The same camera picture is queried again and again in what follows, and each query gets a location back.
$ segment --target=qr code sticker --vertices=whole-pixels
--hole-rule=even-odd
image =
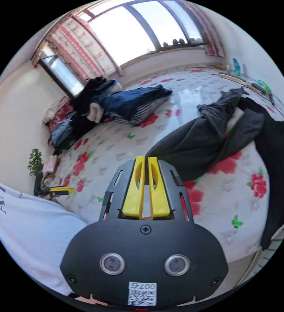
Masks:
[[[129,282],[129,306],[155,306],[157,283]]]

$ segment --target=bed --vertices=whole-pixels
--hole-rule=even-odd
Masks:
[[[97,221],[104,192],[118,166],[145,155],[171,131],[196,118],[198,104],[215,102],[221,90],[240,87],[218,74],[216,69],[184,68],[156,73],[133,83],[127,90],[162,84],[173,93],[139,127],[116,122],[99,124],[65,151],[53,185],[69,185],[74,192],[59,197],[59,203],[88,224]],[[268,100],[251,90],[247,91],[249,97],[265,107],[275,120],[284,120]],[[284,105],[278,98],[275,102],[284,115]],[[228,127],[232,127],[238,118],[237,110]],[[254,189],[253,185],[258,183],[261,187]],[[268,210],[269,177],[253,142],[197,181],[188,181],[186,187],[194,221],[216,236],[228,263],[260,249]],[[146,189],[143,216],[149,215]]]

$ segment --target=window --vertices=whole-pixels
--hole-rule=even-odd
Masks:
[[[179,39],[183,39],[186,41],[185,35],[176,20],[159,2],[141,2],[132,6],[150,25],[161,46],[163,46],[164,42],[172,46],[174,39],[178,41]]]
[[[183,24],[188,37],[191,43],[200,42],[202,43],[202,38],[198,28],[196,27],[194,21],[190,18],[184,8],[176,1],[173,0],[164,0],[163,1],[169,8],[177,15],[180,19],[181,23]]]
[[[118,65],[141,55],[207,44],[202,26],[180,0],[109,0],[79,14]]]
[[[69,96],[75,97],[84,88],[83,84],[47,45],[43,48],[41,65]]]
[[[124,7],[104,13],[89,25],[119,65],[155,51],[146,31]]]
[[[96,6],[93,8],[90,8],[89,11],[93,13],[94,15],[98,15],[104,11],[107,11],[109,9],[112,9],[120,4],[124,4],[126,2],[130,2],[132,0],[110,0],[110,1],[105,1],[103,3],[98,3]]]

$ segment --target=wall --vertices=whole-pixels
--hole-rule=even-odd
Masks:
[[[246,74],[263,80],[284,103],[284,76],[266,51],[244,30],[222,15],[200,6],[214,23],[226,52],[226,64],[236,58]]]
[[[52,152],[41,120],[62,95],[44,69],[34,69],[30,61],[0,85],[0,182],[32,194],[34,177],[29,176],[28,156],[33,148],[41,150],[44,160]]]
[[[113,74],[110,78],[118,79],[121,85],[126,86],[131,81],[159,70],[189,64],[221,63],[223,59],[206,55],[204,49],[165,51],[163,53],[149,55],[142,60],[134,60],[131,65],[123,68],[124,77]]]

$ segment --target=person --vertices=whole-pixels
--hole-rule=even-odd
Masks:
[[[85,299],[73,294],[63,277],[60,263],[66,248],[88,224],[50,199],[0,183],[0,241],[19,267],[41,284],[79,301],[107,305],[92,295]]]

